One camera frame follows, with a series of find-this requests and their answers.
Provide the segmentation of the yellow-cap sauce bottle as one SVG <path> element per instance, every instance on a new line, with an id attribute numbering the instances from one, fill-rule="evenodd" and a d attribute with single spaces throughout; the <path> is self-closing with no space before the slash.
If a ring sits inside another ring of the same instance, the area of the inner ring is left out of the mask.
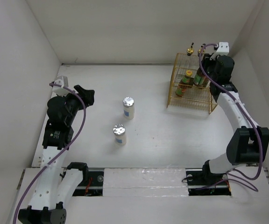
<path id="1" fill-rule="evenodd" d="M 182 77 L 181 81 L 179 82 L 178 87 L 175 91 L 175 94 L 177 96 L 182 97 L 185 91 L 192 87 L 191 76 L 192 76 L 192 71 L 187 70 L 185 72 L 185 75 Z"/>
<path id="2" fill-rule="evenodd" d="M 203 89 L 208 84 L 208 78 L 203 74 L 202 70 L 198 68 L 197 73 L 194 77 L 193 83 L 199 89 Z"/>

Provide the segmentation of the dark-filled gold-spout oil bottle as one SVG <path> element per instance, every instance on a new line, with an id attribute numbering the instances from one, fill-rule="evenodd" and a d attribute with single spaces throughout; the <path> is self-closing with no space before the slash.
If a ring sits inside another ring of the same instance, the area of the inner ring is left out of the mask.
<path id="1" fill-rule="evenodd" d="M 202 56 L 205 53 L 205 43 L 203 43 L 198 49 L 197 56 Z"/>

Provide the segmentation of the clear oil bottle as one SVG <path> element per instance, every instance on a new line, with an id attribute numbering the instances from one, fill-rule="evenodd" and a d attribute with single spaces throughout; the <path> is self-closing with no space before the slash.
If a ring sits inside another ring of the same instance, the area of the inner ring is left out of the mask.
<path id="1" fill-rule="evenodd" d="M 194 53 L 194 42 L 191 43 L 190 47 L 186 51 L 186 56 L 184 57 L 184 68 L 188 69 L 191 64 L 192 55 Z"/>

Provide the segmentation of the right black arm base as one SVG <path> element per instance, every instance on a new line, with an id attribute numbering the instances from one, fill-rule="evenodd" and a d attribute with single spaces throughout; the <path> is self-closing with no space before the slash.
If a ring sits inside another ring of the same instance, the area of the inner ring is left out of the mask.
<path id="1" fill-rule="evenodd" d="M 187 168 L 182 183 L 187 184 L 189 196 L 231 196 L 228 182 L 221 182 L 223 175 L 205 177 L 201 168 Z"/>

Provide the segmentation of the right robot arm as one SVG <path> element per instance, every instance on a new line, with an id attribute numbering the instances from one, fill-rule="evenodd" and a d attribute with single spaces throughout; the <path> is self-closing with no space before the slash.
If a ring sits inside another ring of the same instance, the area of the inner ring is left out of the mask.
<path id="1" fill-rule="evenodd" d="M 256 163 L 261 168 L 269 145 L 269 129 L 251 118 L 230 80 L 234 60 L 229 56 L 210 58 L 210 54 L 204 54 L 199 70 L 210 80 L 210 93 L 223 109 L 234 134 L 224 154 L 204 163 L 201 178 L 207 184 L 240 165 Z"/>

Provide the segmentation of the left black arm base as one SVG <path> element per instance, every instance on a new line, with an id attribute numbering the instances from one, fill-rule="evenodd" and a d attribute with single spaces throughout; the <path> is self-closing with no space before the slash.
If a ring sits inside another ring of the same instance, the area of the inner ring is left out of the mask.
<path id="1" fill-rule="evenodd" d="M 73 196 L 103 196 L 104 168 L 88 168 L 83 162 L 71 162 L 60 174 L 61 180 L 66 176 L 68 169 L 82 172 L 82 181 L 74 190 Z"/>

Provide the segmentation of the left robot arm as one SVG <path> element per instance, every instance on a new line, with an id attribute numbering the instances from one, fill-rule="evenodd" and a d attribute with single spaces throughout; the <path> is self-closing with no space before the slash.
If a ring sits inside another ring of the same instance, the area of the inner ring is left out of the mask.
<path id="1" fill-rule="evenodd" d="M 78 111 L 85 112 L 94 104 L 94 90 L 75 85 L 71 90 L 55 82 L 50 83 L 56 96 L 47 102 L 48 120 L 42 142 L 40 171 L 27 186 L 14 211 L 13 223 L 63 224 L 67 219 L 66 207 L 78 185 L 89 181 L 88 166 L 72 162 L 62 174 L 64 159 L 71 144 L 80 135 L 72 123 Z"/>

